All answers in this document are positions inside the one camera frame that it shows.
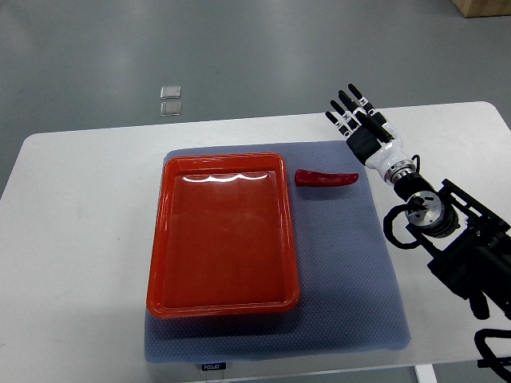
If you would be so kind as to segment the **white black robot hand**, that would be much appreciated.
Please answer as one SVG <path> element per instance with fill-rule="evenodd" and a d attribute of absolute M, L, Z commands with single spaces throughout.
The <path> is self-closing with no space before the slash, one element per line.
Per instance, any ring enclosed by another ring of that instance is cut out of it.
<path fill-rule="evenodd" d="M 339 99 L 348 111 L 331 100 L 342 122 L 330 111 L 325 116 L 347 138 L 348 148 L 361 164 L 376 170 L 383 179 L 400 179 L 410 174 L 411 158 L 402 151 L 397 131 L 380 112 L 366 114 L 363 109 L 370 108 L 369 101 L 355 85 L 350 83 L 347 87 L 362 107 L 339 90 Z"/>

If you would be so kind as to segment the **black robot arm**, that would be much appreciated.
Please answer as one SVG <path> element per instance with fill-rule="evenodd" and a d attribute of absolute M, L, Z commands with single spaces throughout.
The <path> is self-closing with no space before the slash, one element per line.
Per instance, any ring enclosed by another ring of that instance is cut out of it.
<path fill-rule="evenodd" d="M 435 190 L 420 173 L 420 157 L 404 153 L 387 118 L 354 85 L 348 89 L 326 116 L 357 160 L 402 200 L 383 219 L 386 239 L 402 250 L 424 248 L 430 272 L 468 301 L 475 318 L 489 318 L 489 302 L 508 317 L 510 225 L 450 180 Z"/>

